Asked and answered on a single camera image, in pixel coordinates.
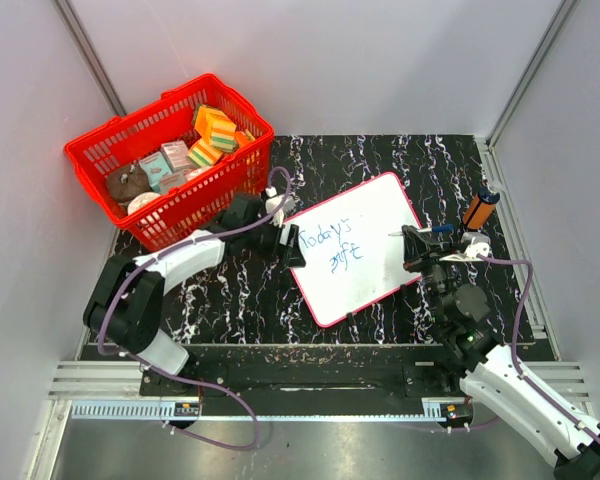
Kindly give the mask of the blue capped whiteboard marker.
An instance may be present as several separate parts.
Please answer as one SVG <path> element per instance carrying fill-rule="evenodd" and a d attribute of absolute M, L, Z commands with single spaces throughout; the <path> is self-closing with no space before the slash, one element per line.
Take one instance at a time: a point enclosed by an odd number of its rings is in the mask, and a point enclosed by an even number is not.
<path fill-rule="evenodd" d="M 433 227 L 419 228 L 419 233 L 449 233 L 454 231 L 453 224 L 438 225 Z"/>

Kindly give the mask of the pink framed whiteboard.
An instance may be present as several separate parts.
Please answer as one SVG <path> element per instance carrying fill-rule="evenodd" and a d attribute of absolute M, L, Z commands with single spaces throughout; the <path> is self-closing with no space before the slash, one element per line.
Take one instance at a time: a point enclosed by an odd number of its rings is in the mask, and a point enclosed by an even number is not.
<path fill-rule="evenodd" d="M 383 173 L 310 207 L 299 228 L 306 261 L 292 275 L 315 321 L 328 328 L 419 279 L 403 268 L 404 225 L 420 221 L 398 176 Z"/>

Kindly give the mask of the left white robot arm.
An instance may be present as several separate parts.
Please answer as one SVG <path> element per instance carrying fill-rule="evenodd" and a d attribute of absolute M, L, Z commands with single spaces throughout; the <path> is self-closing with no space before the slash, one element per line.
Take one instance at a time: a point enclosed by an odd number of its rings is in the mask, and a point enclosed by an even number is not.
<path fill-rule="evenodd" d="M 162 384 L 173 394 L 188 394 L 197 373 L 187 350 L 160 327 L 163 297 L 245 250 L 287 267 L 304 267 L 299 227 L 283 224 L 294 206 L 291 194 L 277 195 L 272 188 L 261 196 L 239 193 L 227 209 L 180 242 L 135 258 L 110 257 L 85 308 L 85 326 L 162 370 Z"/>

